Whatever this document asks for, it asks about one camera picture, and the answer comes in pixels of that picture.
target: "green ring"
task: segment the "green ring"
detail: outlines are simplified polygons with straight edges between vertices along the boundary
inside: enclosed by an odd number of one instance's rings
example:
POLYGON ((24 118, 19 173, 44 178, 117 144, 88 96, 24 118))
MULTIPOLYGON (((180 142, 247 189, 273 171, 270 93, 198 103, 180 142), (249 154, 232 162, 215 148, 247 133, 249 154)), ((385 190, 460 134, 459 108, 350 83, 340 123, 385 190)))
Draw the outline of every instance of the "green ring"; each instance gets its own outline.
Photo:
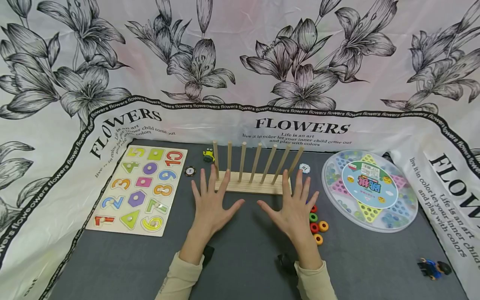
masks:
POLYGON ((318 216, 314 213, 310 213, 310 223, 316 223, 318 221, 318 216))

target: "wooden peg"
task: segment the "wooden peg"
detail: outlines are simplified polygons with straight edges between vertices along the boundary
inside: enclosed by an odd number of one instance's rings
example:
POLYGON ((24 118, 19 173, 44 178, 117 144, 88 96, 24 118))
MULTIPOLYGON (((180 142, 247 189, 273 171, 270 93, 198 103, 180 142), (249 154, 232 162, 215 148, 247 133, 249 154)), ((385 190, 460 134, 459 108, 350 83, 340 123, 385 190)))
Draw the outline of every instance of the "wooden peg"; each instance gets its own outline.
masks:
POLYGON ((220 180, 220 174, 218 173, 218 144, 216 140, 213 141, 213 156, 215 158, 216 180, 220 180))
POLYGON ((243 174, 243 164, 245 163, 245 151, 246 150, 247 150, 247 142, 241 143, 239 182, 241 182, 241 176, 243 174))
POLYGON ((275 155, 277 144, 273 144, 272 150, 270 151, 270 156, 268 157, 267 164, 265 165, 265 170, 264 174, 262 176, 262 180, 260 181, 260 184, 263 184, 265 181, 265 177, 267 176, 268 169, 270 168, 270 165, 272 164, 273 156, 275 155))
POLYGON ((232 170, 232 141, 228 141, 227 169, 232 170))
POLYGON ((300 160, 300 156, 303 153, 303 147, 300 147, 299 151, 297 152, 297 155, 295 155, 295 158, 293 159, 292 165, 290 166, 290 169, 288 170, 288 178, 290 178, 290 175, 292 175, 293 169, 295 169, 295 166, 297 165, 298 161, 300 160))
POLYGON ((255 176, 255 171, 257 170, 258 158, 260 157, 261 151, 262 151, 262 143, 258 143, 257 152, 255 153, 255 160, 253 161, 252 173, 250 175, 249 183, 253 182, 253 177, 255 176))
POLYGON ((287 159, 288 152, 290 151, 290 148, 292 147, 292 144, 288 144, 287 147, 285 148, 285 152, 283 153, 282 159, 280 160, 280 163, 278 164, 278 168, 276 168, 275 176, 273 177, 272 184, 275 184, 276 178, 280 174, 280 170, 283 167, 283 164, 285 163, 285 159, 287 159))

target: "gray mat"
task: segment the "gray mat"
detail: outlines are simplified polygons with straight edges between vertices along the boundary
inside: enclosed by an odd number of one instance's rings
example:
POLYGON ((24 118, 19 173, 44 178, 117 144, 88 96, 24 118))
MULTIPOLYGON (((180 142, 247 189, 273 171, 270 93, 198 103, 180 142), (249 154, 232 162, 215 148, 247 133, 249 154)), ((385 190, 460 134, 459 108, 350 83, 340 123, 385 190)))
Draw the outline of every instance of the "gray mat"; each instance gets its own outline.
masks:
MULTIPOLYGON (((185 239, 194 217, 190 180, 199 182, 200 168, 209 164, 202 158, 208 145, 135 140, 133 144, 188 149, 185 166, 194 166, 194 177, 182 175, 161 238, 86 230, 53 289, 50 300, 153 300, 167 274, 168 266, 185 239)), ((277 151, 271 169, 283 151, 277 151)), ((255 149, 247 149, 245 172, 252 168, 255 149)), ((262 151, 257 172, 262 172, 269 151, 262 151)), ((417 259, 425 257, 448 262, 422 211, 405 230, 382 234, 363 229, 341 215, 322 188, 321 170, 330 155, 304 153, 300 163, 310 165, 311 194, 320 191, 319 218, 330 225, 322 234, 320 254, 327 261, 340 300, 463 300, 467 299, 455 274, 439 281, 423 277, 417 259)), ((227 149, 219 147, 220 169, 226 169, 227 149)), ((233 149, 240 157, 240 148, 233 149)), ((285 166, 294 155, 290 154, 285 166)), ((233 159, 238 171, 240 159, 233 159)), ((283 274, 276 256, 295 250, 288 238, 256 204, 262 199, 281 208, 281 198, 268 195, 227 193, 224 207, 237 199, 246 203, 209 245, 215 248, 210 264, 203 270, 190 299, 255 300, 299 299, 296 280, 283 274)))

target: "sleeve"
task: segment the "sleeve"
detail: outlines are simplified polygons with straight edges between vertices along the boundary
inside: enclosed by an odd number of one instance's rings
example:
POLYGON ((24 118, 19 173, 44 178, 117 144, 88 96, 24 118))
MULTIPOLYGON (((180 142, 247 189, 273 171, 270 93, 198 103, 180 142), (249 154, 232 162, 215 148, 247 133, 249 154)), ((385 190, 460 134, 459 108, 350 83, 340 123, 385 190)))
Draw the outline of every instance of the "sleeve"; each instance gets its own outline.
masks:
POLYGON ((190 264, 179 258, 179 252, 175 253, 155 300, 187 300, 202 272, 203 261, 202 255, 199 265, 190 264))
POLYGON ((317 270, 302 269, 299 262, 295 262, 295 270, 299 277, 297 287, 302 300, 337 300, 325 261, 317 270))

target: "white backdrop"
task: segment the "white backdrop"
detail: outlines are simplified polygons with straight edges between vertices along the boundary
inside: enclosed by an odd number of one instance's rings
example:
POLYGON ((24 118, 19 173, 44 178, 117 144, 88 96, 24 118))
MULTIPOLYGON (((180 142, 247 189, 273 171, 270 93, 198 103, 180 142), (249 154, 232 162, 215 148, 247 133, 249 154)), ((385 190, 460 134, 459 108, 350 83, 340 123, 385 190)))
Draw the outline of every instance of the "white backdrop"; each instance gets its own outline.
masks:
POLYGON ((143 138, 390 151, 479 299, 480 0, 0 8, 2 298, 48 296, 143 138))

